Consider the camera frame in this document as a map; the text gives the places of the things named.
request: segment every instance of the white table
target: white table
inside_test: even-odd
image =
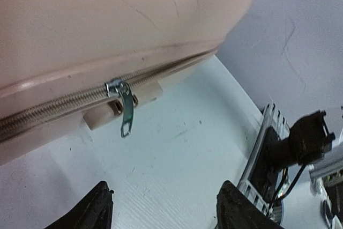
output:
[[[262,115],[214,57],[120,120],[80,128],[0,169],[0,228],[44,228],[100,180],[115,191],[113,228],[209,228],[217,194],[237,184]]]

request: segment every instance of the pink suitcase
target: pink suitcase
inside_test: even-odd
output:
[[[128,135],[134,107],[213,55],[251,1],[0,0],[0,164],[84,120],[122,115]]]

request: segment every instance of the zipper tab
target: zipper tab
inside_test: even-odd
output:
[[[106,91],[107,96],[109,98],[112,97],[120,97],[123,103],[123,122],[121,127],[121,136],[125,138],[129,136],[131,133],[132,128],[132,120],[133,120],[133,96],[131,92],[131,88],[129,84],[121,79],[114,79],[113,81],[106,83]]]

